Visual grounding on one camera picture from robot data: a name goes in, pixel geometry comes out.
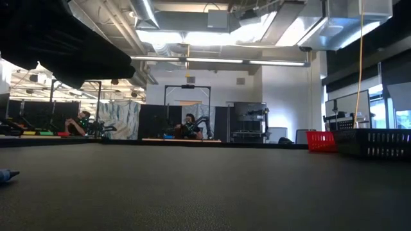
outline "vent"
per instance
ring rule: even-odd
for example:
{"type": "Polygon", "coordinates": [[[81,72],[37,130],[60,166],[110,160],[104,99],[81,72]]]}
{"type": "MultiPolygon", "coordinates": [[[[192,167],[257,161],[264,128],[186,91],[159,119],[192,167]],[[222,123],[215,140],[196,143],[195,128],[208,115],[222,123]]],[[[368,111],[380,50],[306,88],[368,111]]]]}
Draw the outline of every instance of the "vent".
{"type": "Polygon", "coordinates": [[[237,85],[245,85],[245,78],[237,78],[237,85]]]}
{"type": "Polygon", "coordinates": [[[195,77],[194,76],[188,76],[187,77],[187,84],[195,84],[195,77]]]}

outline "plastic basket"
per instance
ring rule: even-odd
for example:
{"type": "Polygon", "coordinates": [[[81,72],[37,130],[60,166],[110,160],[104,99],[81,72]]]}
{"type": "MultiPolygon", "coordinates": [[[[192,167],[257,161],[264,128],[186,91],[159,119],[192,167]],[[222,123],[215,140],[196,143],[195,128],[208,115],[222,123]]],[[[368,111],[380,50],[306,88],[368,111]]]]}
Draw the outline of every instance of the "plastic basket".
{"type": "Polygon", "coordinates": [[[363,158],[411,160],[411,130],[352,129],[333,132],[338,152],[363,158]]]}
{"type": "Polygon", "coordinates": [[[332,132],[306,132],[308,149],[316,152],[337,152],[332,132]]]}

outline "robotic arm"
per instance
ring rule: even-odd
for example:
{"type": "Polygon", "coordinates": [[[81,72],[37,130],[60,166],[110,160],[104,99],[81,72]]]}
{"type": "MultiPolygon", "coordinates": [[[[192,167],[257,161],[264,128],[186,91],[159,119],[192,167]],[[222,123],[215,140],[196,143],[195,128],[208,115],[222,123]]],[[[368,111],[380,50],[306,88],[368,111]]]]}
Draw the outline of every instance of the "robotic arm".
{"type": "Polygon", "coordinates": [[[203,122],[205,123],[205,128],[207,129],[208,139],[212,139],[213,133],[211,133],[210,119],[208,118],[208,116],[202,116],[198,118],[197,121],[195,121],[195,124],[196,126],[198,126],[200,123],[203,123],[203,122]]]}

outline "person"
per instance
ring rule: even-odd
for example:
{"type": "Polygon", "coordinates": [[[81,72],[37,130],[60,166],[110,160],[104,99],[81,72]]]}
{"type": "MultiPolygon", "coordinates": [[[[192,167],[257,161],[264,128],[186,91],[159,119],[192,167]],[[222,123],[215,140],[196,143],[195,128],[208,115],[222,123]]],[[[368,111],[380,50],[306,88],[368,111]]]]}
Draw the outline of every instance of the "person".
{"type": "Polygon", "coordinates": [[[178,124],[175,127],[175,137],[185,139],[203,139],[201,129],[195,124],[196,120],[193,114],[186,115],[185,124],[178,124]]]}
{"type": "Polygon", "coordinates": [[[87,132],[85,123],[90,118],[90,112],[82,111],[75,119],[67,119],[65,126],[66,132],[70,135],[84,136],[87,132]]]}

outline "red basket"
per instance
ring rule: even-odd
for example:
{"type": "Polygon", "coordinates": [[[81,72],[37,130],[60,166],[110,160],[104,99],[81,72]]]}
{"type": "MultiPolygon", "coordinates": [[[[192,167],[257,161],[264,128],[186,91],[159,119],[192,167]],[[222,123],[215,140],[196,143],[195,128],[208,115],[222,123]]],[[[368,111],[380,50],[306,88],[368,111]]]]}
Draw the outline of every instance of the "red basket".
{"type": "Polygon", "coordinates": [[[306,132],[310,151],[336,153],[337,146],[332,132],[306,132]]]}

